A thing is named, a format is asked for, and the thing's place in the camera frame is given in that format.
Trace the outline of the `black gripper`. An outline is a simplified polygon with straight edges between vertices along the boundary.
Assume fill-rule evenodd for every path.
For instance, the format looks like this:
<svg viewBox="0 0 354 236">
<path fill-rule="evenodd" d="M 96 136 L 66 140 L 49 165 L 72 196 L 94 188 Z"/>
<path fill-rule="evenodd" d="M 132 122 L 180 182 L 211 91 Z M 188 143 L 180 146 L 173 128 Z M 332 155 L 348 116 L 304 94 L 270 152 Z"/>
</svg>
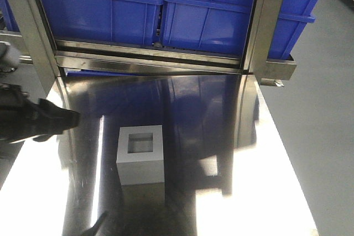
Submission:
<svg viewBox="0 0 354 236">
<path fill-rule="evenodd" d="M 1 142 L 47 141 L 79 123 L 79 112 L 42 98 L 32 102 L 19 85 L 1 83 Z"/>
</svg>

